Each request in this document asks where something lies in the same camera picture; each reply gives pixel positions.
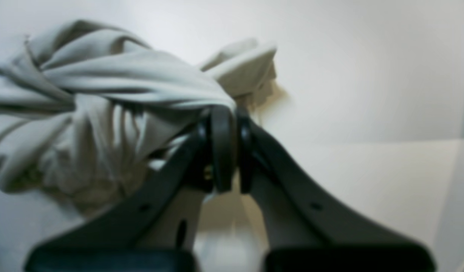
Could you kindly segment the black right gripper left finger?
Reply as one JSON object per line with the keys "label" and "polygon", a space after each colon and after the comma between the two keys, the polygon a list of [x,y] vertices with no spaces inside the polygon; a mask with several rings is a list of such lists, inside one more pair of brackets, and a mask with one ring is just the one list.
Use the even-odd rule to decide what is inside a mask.
{"label": "black right gripper left finger", "polygon": [[36,246],[26,272],[195,272],[191,252],[202,201],[231,190],[233,111],[205,110],[172,158],[132,196]]}

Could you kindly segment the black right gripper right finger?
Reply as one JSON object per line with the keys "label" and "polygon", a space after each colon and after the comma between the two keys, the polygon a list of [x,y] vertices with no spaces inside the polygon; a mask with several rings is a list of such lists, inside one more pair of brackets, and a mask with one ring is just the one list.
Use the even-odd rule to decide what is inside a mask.
{"label": "black right gripper right finger", "polygon": [[261,210],[265,272],[434,272],[421,243],[348,207],[314,181],[246,110],[237,111],[241,192]]}

